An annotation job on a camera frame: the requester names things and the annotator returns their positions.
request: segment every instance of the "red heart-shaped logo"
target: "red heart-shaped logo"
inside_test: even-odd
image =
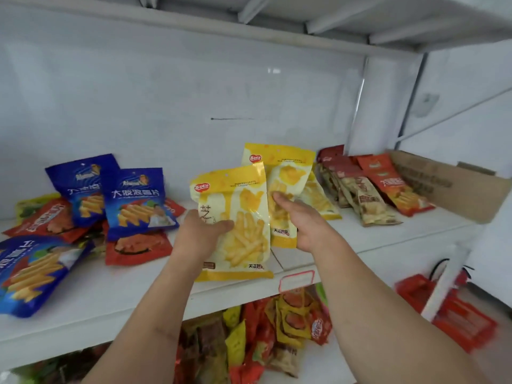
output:
[[[261,155],[251,155],[249,156],[249,161],[251,163],[257,163],[261,160]]]
[[[200,183],[194,186],[194,190],[198,193],[202,193],[203,191],[207,191],[210,188],[209,183]]]

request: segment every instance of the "red-bordered label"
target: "red-bordered label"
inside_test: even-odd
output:
[[[257,163],[261,160],[261,155],[251,155],[249,156],[249,161],[251,163]]]
[[[203,191],[207,191],[210,188],[209,183],[200,183],[194,186],[194,190],[198,193],[202,193]]]
[[[279,293],[294,290],[300,287],[307,287],[313,284],[315,271],[304,271],[282,277],[279,281]]]

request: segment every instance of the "forearm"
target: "forearm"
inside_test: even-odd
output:
[[[170,383],[183,312],[201,265],[173,252],[84,384]]]
[[[385,285],[339,234],[327,230],[318,242],[313,256],[336,337],[358,382],[486,382],[468,355]]]

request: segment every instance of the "person's left hand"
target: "person's left hand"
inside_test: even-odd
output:
[[[232,230],[233,226],[231,220],[207,224],[197,210],[190,210],[179,227],[173,251],[202,264],[215,250],[219,236]]]

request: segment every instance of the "price tag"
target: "price tag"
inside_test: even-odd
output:
[[[313,279],[315,277],[315,271],[304,271],[299,273],[294,273],[293,275],[288,275],[282,277],[279,282],[279,292],[295,290],[296,288],[306,287],[313,284]]]

